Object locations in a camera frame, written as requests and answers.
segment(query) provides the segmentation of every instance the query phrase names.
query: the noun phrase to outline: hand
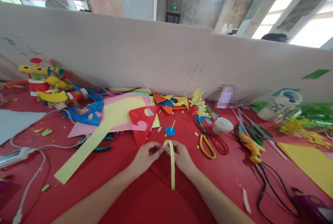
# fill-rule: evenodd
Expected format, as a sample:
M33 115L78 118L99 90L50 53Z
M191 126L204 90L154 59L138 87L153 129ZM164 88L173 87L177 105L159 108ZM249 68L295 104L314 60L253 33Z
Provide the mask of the hand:
M128 169L133 175L139 177L160 157L162 153L162 145L158 142L146 143L139 148L138 153L132 163L128 166Z
M197 167L194 165L185 145L175 140L171 141L173 143L174 161L178 168L188 177ZM169 144L164 145L163 148L170 155Z

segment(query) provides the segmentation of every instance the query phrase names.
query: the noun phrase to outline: black cable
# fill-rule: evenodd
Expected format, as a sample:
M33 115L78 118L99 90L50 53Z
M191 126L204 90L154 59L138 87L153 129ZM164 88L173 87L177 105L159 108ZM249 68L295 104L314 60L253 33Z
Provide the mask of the black cable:
M238 124L235 125L233 131L234 131L235 138L236 138L236 140L238 141L238 143L239 143L239 144L240 144L240 145L241 145L241 146L242 146L247 152L251 153L251 150L249 150L249 149L243 144L242 140L241 140L240 137L238 136L238 131L239 131L239 125L238 125ZM286 187L285 187L285 184L284 184L282 178L280 177L280 175L279 175L279 174L278 174L278 173L277 173L272 167L270 167L268 164L266 164L266 163L264 163L264 162L262 162L262 163L263 163L264 165L266 165L267 167L269 167L270 169L272 169L272 170L277 174L277 176L279 177L279 179L280 179L280 181L281 181L281 183L282 183L283 189L284 189L284 191L286 192L286 194L287 194L289 200L291 201L291 203L292 203L293 206L295 207L295 209L296 209L296 211L297 211L297 214L295 214L293 211L291 211L291 210L285 205L285 203L280 199L280 197L278 196L278 194L277 194L277 193L275 192L275 190L273 189L273 186L271 185L271 183L270 183L270 181L269 181L269 179L268 179L268 177L267 177L267 175L266 175L266 173L265 173L264 167L262 166L262 164L259 163L258 166L262 169L262 171L263 171L263 173L264 173L264 176L265 176L265 178L266 178L266 180L267 180L267 182L268 182L270 188L272 189L273 193L275 194L275 196L278 198L278 200L283 204L283 206L284 206L284 207L285 207L290 213L292 213L292 214L293 214L294 216L296 216L296 217L301 217L301 213L300 213L300 211L299 211L297 205L295 204L294 200L293 200L293 199L291 198L291 196L289 195L289 193L288 193L288 191L287 191L287 189L286 189ZM261 174L260 170L258 169L257 164L254 163L254 166L255 166L255 168L256 168L256 170L257 170L257 172L258 172L260 178L262 179L262 181L263 181L263 183L264 183L264 185L263 185L263 187L262 187L262 190L261 190L261 194L260 194L260 196L259 196L259 198L258 198L258 201L257 201L257 207L258 207L260 213L263 215L263 217L264 217L269 223L273 224L273 222L271 222L271 221L270 221L270 220L264 215L264 213L263 213L263 212L261 211L261 209L260 209L260 203L261 203L261 200L262 200L263 197L264 197L264 194L265 194L265 191L266 191L266 187L267 187L267 183L266 183L266 181L265 181L264 176Z
M137 87L137 88L135 88L135 89L131 89L131 90L129 90L129 91L124 91L124 92L122 92L122 93L127 93L127 92L131 92L131 91L134 91L134 90L136 90L136 89L141 89L141 87Z

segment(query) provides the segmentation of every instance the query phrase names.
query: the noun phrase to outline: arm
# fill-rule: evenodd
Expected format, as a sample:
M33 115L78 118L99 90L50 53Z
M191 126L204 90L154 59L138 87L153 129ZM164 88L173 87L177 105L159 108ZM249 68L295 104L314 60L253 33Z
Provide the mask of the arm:
M145 172L162 152L161 145L157 142L149 142L141 146L133 162L125 170L71 207L52 224L98 223L120 194Z
M254 223L194 165L185 145L175 140L172 143L175 163L198 189L217 223ZM163 148L170 154L169 146Z

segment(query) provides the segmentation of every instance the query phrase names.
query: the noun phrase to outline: pink paper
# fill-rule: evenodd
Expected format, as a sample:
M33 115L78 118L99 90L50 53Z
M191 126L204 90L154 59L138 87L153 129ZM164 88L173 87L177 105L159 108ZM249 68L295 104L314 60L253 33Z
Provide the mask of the pink paper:
M111 103L120 101L122 99L125 98L129 98L129 97L135 97L135 96L142 96L143 97L143 101L145 102L146 106L150 106L150 98L149 95L146 94L123 94L123 95L119 95L119 96L115 96L115 97L108 97L105 98L103 100L104 102L104 106L105 105L109 105ZM103 111L102 112L95 112L100 120L100 123L103 122L104 120L104 107L103 107ZM117 131L117 130L139 130L139 131L144 131L147 128L147 126L140 125L134 125L133 123L126 123L123 125L119 125L117 127L114 127L112 129L110 129L110 131ZM72 128L72 130L70 131L68 138L69 137L75 137L75 136L80 136L80 135L84 135L87 133L92 133L97 129L97 126L95 125L89 125L89 124L85 124L85 123L80 123L80 122L76 122Z

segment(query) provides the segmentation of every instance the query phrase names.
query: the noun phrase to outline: forearm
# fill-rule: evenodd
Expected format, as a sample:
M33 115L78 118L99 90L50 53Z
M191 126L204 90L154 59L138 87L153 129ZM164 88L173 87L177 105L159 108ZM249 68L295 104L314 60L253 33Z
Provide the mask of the forearm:
M126 168L98 190L71 207L52 224L95 224L100 221L120 194L137 178L130 167Z
M200 192L217 223L254 223L239 207L223 194L199 169L186 176Z

